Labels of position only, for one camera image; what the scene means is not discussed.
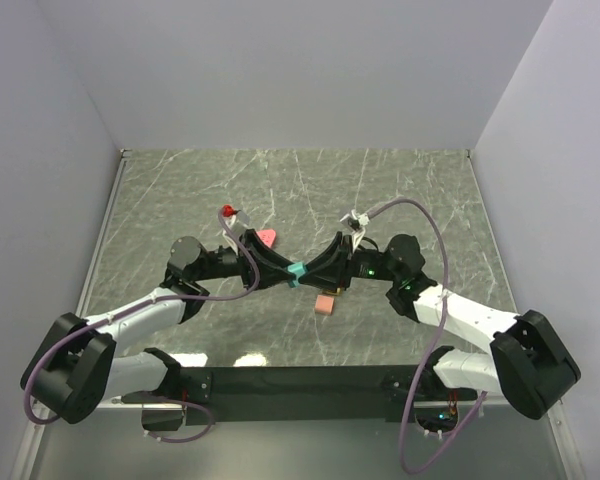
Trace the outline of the pink triangular power strip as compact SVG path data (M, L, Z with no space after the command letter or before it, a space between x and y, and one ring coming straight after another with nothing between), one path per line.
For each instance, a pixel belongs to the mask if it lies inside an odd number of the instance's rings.
M257 231L257 236L265 246L272 248L276 242L277 232L274 229L263 229Z

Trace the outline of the yellow USB charger plug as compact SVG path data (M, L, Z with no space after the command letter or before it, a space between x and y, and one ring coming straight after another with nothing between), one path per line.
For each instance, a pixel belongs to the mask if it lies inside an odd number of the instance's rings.
M325 289L322 290L322 294L323 295L328 295L328 296L340 296L341 295L342 290L340 288L337 289Z

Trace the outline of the teal USB charger plug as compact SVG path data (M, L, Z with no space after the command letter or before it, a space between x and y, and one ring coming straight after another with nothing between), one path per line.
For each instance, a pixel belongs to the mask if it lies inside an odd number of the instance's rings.
M289 265L287 271L292 275L288 285L291 288L297 288L300 285L300 279L307 273L307 268L303 262L296 262Z

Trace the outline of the pink USB charger plug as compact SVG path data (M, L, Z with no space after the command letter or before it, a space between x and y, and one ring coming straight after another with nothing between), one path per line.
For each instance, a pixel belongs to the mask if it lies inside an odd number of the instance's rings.
M320 294L316 298L314 311L320 315L330 316L335 307L335 298L330 295Z

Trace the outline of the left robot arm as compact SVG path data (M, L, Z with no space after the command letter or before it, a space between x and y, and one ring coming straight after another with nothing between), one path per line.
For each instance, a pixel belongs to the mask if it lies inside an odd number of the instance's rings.
M35 424L59 419L75 424L104 400L141 392L156 401L188 399L181 364L159 349L131 357L123 351L144 337L193 318L213 296L201 281L238 276L244 291L237 299L281 283L298 285L307 272L264 244L257 233L237 236L226 230L230 246L206 249L194 237L171 247L165 277L148 295L115 310L82 318L57 318L21 378L24 410Z

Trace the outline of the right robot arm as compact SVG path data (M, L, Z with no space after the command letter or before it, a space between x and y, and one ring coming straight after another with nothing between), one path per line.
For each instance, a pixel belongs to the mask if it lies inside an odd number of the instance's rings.
M394 236L383 251L356 247L339 233L305 266L292 267L296 283L336 291L352 279L388 281L394 311L416 323L442 327L476 347L467 353L440 347L419 374L424 395L440 399L451 389L503 396L523 416L538 420L581 378L575 360L549 320L535 310L497 310L458 294L426 276L416 237Z

